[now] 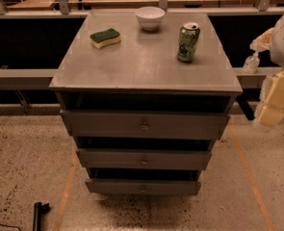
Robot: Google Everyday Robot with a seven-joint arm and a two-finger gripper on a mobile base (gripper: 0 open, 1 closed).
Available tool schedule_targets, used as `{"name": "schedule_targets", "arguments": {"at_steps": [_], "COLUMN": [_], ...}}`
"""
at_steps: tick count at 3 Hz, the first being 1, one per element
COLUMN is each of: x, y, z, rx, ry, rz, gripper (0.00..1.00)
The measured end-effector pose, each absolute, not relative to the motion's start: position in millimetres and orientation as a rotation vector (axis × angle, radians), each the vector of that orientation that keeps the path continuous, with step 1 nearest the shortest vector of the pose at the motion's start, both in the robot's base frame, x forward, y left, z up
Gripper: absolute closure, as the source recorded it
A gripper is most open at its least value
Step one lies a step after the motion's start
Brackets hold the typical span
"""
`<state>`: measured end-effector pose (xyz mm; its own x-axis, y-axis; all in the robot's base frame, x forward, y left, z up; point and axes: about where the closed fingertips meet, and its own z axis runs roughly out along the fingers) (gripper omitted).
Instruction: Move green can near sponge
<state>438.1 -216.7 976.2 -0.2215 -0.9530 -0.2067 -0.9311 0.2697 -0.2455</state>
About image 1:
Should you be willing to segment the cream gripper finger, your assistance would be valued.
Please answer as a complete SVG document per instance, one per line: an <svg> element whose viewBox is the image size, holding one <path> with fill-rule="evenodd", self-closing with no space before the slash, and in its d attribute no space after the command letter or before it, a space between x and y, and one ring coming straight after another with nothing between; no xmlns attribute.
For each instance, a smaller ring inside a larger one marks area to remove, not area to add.
<svg viewBox="0 0 284 231"><path fill-rule="evenodd" d="M271 48L272 33L273 33L273 28L269 28L262 35L254 39L252 43L249 45L249 48L251 50L254 50L255 52L264 52L266 50L269 50Z"/></svg>
<svg viewBox="0 0 284 231"><path fill-rule="evenodd" d="M263 82L258 122L268 127L277 125L284 117L284 71L267 76Z"/></svg>

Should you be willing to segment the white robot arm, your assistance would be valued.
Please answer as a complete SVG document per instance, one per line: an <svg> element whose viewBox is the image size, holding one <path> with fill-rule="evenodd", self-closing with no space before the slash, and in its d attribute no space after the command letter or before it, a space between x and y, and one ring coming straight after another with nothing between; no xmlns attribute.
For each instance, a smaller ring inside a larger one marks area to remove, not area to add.
<svg viewBox="0 0 284 231"><path fill-rule="evenodd" d="M261 101L255 111L257 123L273 127L284 117L284 14L273 28L256 38L250 48L256 52L269 50L271 61L282 67L279 73L263 82Z"/></svg>

